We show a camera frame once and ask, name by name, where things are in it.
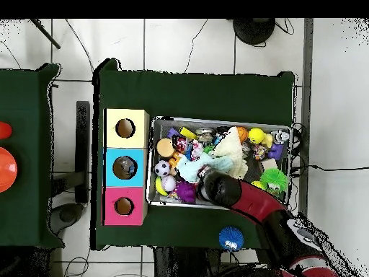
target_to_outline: green table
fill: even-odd
[[[0,140],[17,161],[13,186],[0,193],[0,245],[62,247],[48,228],[51,122],[48,86],[59,65],[37,71],[0,69],[0,121],[12,136]]]
[[[118,71],[107,59],[94,72],[92,136],[92,247],[157,245],[219,248],[218,233],[233,225],[244,233],[245,248],[261,248],[259,228],[232,211],[149,206],[141,227],[101,225],[102,118],[104,108],[144,109],[151,117],[227,120],[290,126],[292,72],[278,76],[170,74]]]

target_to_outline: gray bin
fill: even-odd
[[[261,128],[265,133],[270,133],[272,131],[282,130],[290,134],[290,140],[285,142],[282,158],[277,161],[278,168],[282,170],[288,177],[288,182],[290,182],[290,153],[292,150],[292,129],[288,126],[271,126],[266,124],[257,123],[240,123],[240,122],[229,122],[229,121],[214,121],[214,120],[199,120],[199,119],[188,119],[188,118],[168,118],[168,117],[155,117],[151,121],[151,139],[152,143],[151,150],[148,153],[148,175],[146,183],[146,200],[151,205],[167,205],[167,206],[181,206],[181,207],[196,207],[196,208],[211,208],[211,209],[226,209],[219,206],[214,206],[212,203],[202,200],[196,200],[193,204],[182,203],[171,198],[166,198],[156,192],[155,179],[156,174],[154,172],[155,164],[162,158],[156,152],[156,143],[162,138],[166,138],[170,128],[175,128],[177,131],[182,127],[188,128],[190,131],[195,132],[197,128],[216,128],[219,126],[243,126],[248,131],[251,128]],[[254,180],[259,180],[262,174],[259,162],[255,160],[250,154],[247,159],[248,171],[244,177],[247,182],[253,182]],[[287,201],[288,190],[281,194],[280,200],[282,202]]]

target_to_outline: purple toy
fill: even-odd
[[[186,203],[194,203],[196,200],[196,191],[193,186],[186,182],[180,182],[177,186],[177,195],[179,198]]]
[[[268,152],[269,158],[274,158],[275,160],[280,160],[282,156],[283,145],[282,144],[273,144]]]
[[[171,129],[169,130],[169,132],[168,132],[168,138],[169,138],[169,139],[172,139],[172,136],[173,136],[173,135],[181,136],[181,134],[180,134],[180,133],[178,133],[176,130],[174,130],[173,128],[171,128]]]

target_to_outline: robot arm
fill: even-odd
[[[315,237],[285,209],[278,199],[243,180],[209,167],[199,173],[201,196],[264,228],[272,261],[285,271],[283,277],[338,277],[328,265]]]

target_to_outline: yellow box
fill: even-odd
[[[150,117],[145,110],[107,108],[106,117],[108,148],[143,149],[148,147]]]

